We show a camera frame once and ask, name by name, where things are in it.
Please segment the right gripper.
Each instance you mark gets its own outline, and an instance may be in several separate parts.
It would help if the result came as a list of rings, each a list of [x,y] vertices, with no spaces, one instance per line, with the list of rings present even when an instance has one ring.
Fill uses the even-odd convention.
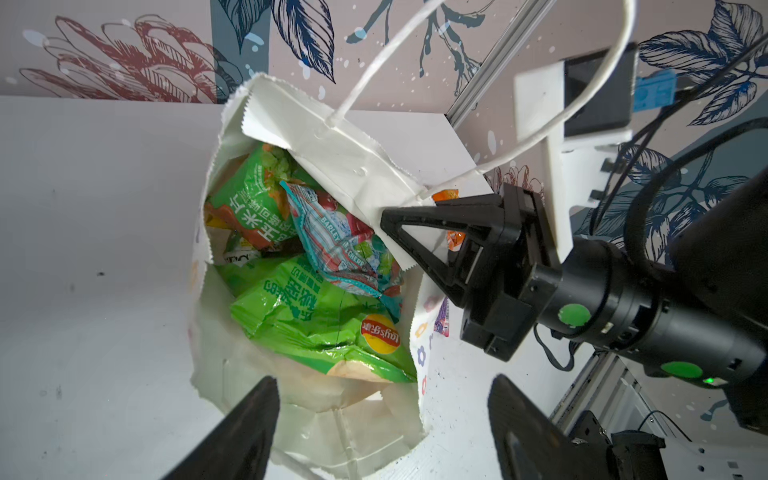
[[[381,228],[457,306],[460,339],[508,361],[561,281],[540,195],[506,184],[483,200],[386,208]],[[450,252],[446,232],[466,238]]]

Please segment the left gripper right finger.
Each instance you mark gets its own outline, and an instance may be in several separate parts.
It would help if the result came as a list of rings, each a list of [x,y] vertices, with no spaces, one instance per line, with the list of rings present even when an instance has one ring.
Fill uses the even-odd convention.
[[[504,479],[609,479],[606,454],[575,444],[512,381],[497,375],[488,413]]]

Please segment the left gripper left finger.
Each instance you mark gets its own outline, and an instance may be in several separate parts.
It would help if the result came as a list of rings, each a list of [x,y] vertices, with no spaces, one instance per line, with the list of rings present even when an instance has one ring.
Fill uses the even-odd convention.
[[[279,407],[277,380],[266,376],[165,478],[264,478]]]

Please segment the orange chips packet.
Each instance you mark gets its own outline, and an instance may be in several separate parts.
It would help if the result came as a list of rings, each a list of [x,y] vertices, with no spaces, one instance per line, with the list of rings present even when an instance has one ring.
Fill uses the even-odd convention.
[[[434,202],[448,201],[459,198],[458,189],[445,189],[431,196]],[[459,252],[466,238],[466,234],[460,231],[447,231],[447,247],[450,252]]]

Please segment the white printed paper bag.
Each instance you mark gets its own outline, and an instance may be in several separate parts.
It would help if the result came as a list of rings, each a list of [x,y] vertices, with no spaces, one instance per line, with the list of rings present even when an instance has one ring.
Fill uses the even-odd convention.
[[[212,190],[231,161],[265,142],[289,151],[371,227],[378,226],[387,207],[428,205],[432,190],[346,115],[377,71],[437,7],[426,3],[405,24],[338,108],[264,73],[241,84],[224,106],[204,191]],[[273,461],[307,475],[322,469],[360,478],[410,453],[425,438],[420,384],[376,386],[312,372],[249,341],[231,318],[232,295],[215,269],[204,225],[196,230],[190,276],[198,300],[191,329],[192,384],[224,413],[233,412],[259,381],[275,385],[279,411],[269,451]]]

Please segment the purple snack packet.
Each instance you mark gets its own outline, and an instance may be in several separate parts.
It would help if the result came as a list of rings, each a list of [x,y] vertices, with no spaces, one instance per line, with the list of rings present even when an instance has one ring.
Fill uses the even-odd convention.
[[[444,337],[450,336],[449,302],[447,298],[440,304],[436,319],[433,323],[433,331]]]

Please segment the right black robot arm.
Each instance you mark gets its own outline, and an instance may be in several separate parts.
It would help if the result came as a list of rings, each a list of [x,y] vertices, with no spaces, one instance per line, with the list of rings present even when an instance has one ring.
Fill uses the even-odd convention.
[[[384,232],[464,312],[460,337],[508,361],[544,325],[641,364],[650,375],[722,390],[739,425],[767,430],[767,335],[716,313],[669,273],[578,239],[557,255],[541,197],[498,194],[384,210]]]

